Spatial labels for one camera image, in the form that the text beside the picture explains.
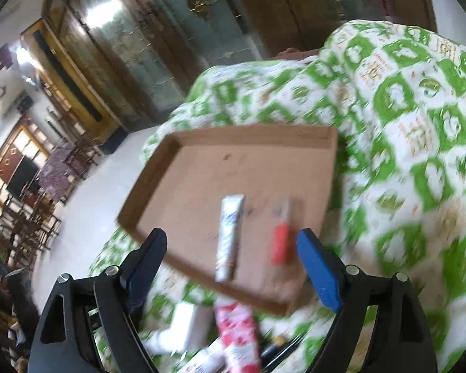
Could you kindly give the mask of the black twin tip pen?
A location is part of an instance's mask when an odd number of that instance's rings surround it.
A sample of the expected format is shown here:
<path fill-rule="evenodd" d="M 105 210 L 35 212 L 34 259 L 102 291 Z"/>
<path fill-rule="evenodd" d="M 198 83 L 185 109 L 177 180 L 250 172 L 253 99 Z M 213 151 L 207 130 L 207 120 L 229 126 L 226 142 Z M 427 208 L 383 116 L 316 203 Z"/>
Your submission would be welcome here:
<path fill-rule="evenodd" d="M 261 365 L 263 372 L 273 372 L 299 347 L 303 337 L 298 335 L 291 339 L 278 335 L 266 343 L 261 350 Z"/>

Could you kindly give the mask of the clear bag red item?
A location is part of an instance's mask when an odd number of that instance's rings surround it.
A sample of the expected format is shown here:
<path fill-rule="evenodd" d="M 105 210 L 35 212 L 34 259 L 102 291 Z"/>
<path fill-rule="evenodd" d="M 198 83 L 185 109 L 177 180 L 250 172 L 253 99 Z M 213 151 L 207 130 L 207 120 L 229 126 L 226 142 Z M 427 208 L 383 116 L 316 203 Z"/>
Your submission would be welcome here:
<path fill-rule="evenodd" d="M 292 265 L 296 259 L 296 237 L 300 225 L 300 203 L 284 197 L 275 208 L 270 261 L 275 267 Z"/>

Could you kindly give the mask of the wooden glass cabinet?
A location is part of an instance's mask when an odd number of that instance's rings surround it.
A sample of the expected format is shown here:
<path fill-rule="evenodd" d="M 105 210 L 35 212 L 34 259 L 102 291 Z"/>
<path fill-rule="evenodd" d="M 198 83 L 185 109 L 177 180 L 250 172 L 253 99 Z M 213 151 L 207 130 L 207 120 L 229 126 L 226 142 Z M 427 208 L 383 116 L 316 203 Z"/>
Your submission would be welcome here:
<path fill-rule="evenodd" d="M 436 29 L 431 0 L 44 0 L 21 42 L 59 123 L 103 145 L 164 121 L 205 69 L 316 49 L 351 19 Z"/>

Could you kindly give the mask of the pink rose hand cream tube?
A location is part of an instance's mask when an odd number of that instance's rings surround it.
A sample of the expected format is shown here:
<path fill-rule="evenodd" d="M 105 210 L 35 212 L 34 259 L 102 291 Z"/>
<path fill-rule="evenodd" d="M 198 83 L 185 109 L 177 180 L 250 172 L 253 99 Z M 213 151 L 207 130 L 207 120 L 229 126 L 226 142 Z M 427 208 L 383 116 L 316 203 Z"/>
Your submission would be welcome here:
<path fill-rule="evenodd" d="M 261 372 L 263 369 L 252 309 L 235 299 L 217 297 L 214 316 L 228 372 Z"/>

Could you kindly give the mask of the green white patterned cloth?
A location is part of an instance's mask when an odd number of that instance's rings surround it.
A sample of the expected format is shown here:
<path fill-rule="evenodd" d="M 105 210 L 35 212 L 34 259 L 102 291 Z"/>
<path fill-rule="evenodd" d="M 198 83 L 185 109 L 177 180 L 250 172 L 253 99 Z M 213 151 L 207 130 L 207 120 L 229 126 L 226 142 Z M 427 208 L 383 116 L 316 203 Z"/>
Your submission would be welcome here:
<path fill-rule="evenodd" d="M 141 158 L 173 132 L 273 123 L 337 128 L 322 241 L 370 274 L 408 274 L 450 371 L 466 351 L 466 46 L 352 20 L 314 53 L 212 67 Z"/>

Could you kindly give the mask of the wooden dining chairs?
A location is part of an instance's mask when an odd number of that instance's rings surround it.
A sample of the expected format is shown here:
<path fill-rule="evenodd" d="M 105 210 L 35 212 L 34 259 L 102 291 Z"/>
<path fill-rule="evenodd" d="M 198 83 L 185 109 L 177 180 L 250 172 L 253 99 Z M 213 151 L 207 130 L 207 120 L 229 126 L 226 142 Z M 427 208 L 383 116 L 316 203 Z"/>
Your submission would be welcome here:
<path fill-rule="evenodd" d="M 31 158 L 12 144 L 0 163 L 0 256 L 6 265 L 31 271 L 40 253 L 59 236 L 59 208 L 97 165 L 102 152 L 84 141 L 62 140 Z"/>

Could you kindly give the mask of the white ointment tube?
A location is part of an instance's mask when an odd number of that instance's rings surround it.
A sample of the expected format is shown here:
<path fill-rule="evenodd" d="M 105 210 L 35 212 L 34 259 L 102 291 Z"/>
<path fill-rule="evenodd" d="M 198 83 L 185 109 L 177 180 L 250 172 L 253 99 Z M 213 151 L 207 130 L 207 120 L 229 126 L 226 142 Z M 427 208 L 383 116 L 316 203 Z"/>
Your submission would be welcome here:
<path fill-rule="evenodd" d="M 239 242 L 240 217 L 244 195 L 226 196 L 221 201 L 220 227 L 216 251 L 214 280 L 219 283 L 230 281 L 235 271 L 235 260 Z"/>

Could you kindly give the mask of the brown cardboard tray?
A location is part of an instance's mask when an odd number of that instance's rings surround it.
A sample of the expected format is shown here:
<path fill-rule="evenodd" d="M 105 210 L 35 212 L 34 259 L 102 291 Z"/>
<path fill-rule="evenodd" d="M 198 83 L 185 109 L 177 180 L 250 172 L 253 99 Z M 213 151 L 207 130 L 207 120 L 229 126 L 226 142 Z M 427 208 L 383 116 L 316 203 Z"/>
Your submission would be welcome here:
<path fill-rule="evenodd" d="M 296 233 L 322 230 L 337 157 L 331 126 L 224 126 L 165 136 L 117 221 L 167 235 L 165 262 L 259 311 L 292 312 L 306 273 Z"/>

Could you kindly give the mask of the small white bottle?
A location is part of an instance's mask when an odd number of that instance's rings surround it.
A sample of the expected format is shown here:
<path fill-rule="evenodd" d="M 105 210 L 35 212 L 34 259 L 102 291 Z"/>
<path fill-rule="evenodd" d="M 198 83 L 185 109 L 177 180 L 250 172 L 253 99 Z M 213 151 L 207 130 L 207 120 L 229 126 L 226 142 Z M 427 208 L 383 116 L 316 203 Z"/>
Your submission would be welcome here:
<path fill-rule="evenodd" d="M 216 373 L 226 365 L 224 349 L 220 338 L 217 338 L 207 348 L 197 352 L 179 373 Z"/>

